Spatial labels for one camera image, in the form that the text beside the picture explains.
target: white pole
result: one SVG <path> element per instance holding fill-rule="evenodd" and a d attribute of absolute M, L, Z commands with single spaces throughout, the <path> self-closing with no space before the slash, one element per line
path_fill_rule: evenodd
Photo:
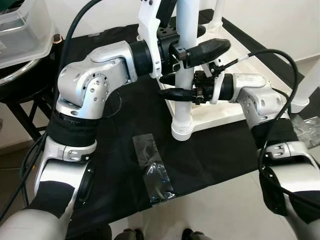
<path fill-rule="evenodd" d="M 176 12 L 176 29 L 180 34 L 179 45 L 190 49 L 197 45 L 200 0 L 178 0 Z M 175 87 L 191 90 L 194 79 L 194 68 L 181 69 L 176 73 Z M 191 102 L 176 102 L 175 115 L 172 120 L 172 136 L 179 141 L 186 141 L 193 132 Z"/>
<path fill-rule="evenodd" d="M 293 113 L 300 113 L 310 102 L 309 97 L 320 86 L 320 60 L 299 84 L 291 103 Z"/>
<path fill-rule="evenodd" d="M 210 29 L 214 29 L 214 28 L 222 26 L 222 24 L 223 24 L 222 17 L 224 14 L 225 4 L 226 4 L 225 0 L 216 0 L 215 7 L 214 7 L 213 19 L 209 23 Z"/>

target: white stand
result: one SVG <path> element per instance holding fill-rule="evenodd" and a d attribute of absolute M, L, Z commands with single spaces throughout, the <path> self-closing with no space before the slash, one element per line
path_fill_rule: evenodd
<path fill-rule="evenodd" d="M 320 60 L 299 84 L 298 91 L 291 103 L 293 113 L 300 113 L 310 102 L 311 94 L 320 87 Z"/>
<path fill-rule="evenodd" d="M 197 45 L 198 19 L 200 0 L 178 0 L 176 12 L 176 29 L 180 33 L 179 45 L 190 49 Z M 194 68 L 181 69 L 175 74 L 175 87 L 191 90 L 193 87 Z M 176 102 L 171 131 L 175 139 L 186 141 L 193 132 L 193 118 L 191 102 Z"/>
<path fill-rule="evenodd" d="M 225 0 L 217 0 L 216 10 L 212 22 L 205 25 L 206 33 L 196 40 L 196 43 L 221 38 L 231 42 L 231 48 L 219 59 L 223 65 L 234 59 L 248 54 L 246 49 L 237 39 L 222 27 L 222 12 Z M 177 5 L 177 30 L 181 35 L 180 44 L 186 49 L 194 47 L 198 27 L 199 0 L 179 0 Z M 292 91 L 269 68 L 267 68 L 255 56 L 246 59 L 226 70 L 226 73 L 259 73 L 264 75 L 272 86 L 288 94 Z M 176 87 L 191 89 L 194 70 L 182 69 L 176 75 Z M 172 88 L 159 82 L 161 89 Z M 208 128 L 213 128 L 245 119 L 239 104 L 218 101 L 217 104 L 201 104 L 200 106 L 190 102 L 174 102 L 166 100 L 167 106 L 173 116 L 172 135 L 179 141 L 186 141 L 191 134 Z"/>

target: transparent plastic wrap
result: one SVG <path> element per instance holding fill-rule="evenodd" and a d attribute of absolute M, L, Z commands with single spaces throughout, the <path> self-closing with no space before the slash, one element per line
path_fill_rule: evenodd
<path fill-rule="evenodd" d="M 0 69 L 47 56 L 54 33 L 44 0 L 24 0 L 17 10 L 1 14 Z"/>
<path fill-rule="evenodd" d="M 294 131 L 300 141 L 304 142 L 308 149 L 320 145 L 320 118 L 315 116 L 303 120 L 299 115 L 292 120 Z"/>
<path fill-rule="evenodd" d="M 133 143 L 151 203 L 155 205 L 174 199 L 176 194 L 153 135 L 135 136 L 133 137 Z"/>

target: white wall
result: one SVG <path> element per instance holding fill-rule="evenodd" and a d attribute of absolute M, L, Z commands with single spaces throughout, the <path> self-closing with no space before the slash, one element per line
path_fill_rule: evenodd
<path fill-rule="evenodd" d="M 29 114 L 32 107 L 32 102 L 24 103 L 22 104 L 22 107 L 26 113 Z M 0 119 L 3 119 L 3 126 L 2 130 L 0 131 L 0 149 L 32 139 L 27 131 L 18 122 L 16 117 L 11 113 L 9 108 L 3 103 L 0 103 Z M 46 126 L 48 122 L 49 120 L 47 117 L 39 109 L 37 109 L 34 124 L 37 127 L 42 127 Z"/>
<path fill-rule="evenodd" d="M 90 0 L 45 0 L 49 14 L 65 36 L 80 11 Z M 138 23 L 140 0 L 103 0 L 93 6 L 80 21 L 74 37 Z"/>
<path fill-rule="evenodd" d="M 319 0 L 226 0 L 225 17 L 296 61 L 320 54 Z"/>

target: black stool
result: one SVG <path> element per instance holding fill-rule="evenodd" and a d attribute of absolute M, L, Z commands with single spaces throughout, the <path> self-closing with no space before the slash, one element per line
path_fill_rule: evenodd
<path fill-rule="evenodd" d="M 8 106 L 33 140 L 46 129 L 33 123 L 37 108 L 48 119 L 51 117 L 60 50 L 61 44 L 55 44 L 51 53 L 42 59 L 0 69 L 0 103 Z M 28 115 L 21 104 L 29 101 L 33 101 L 33 105 Z"/>

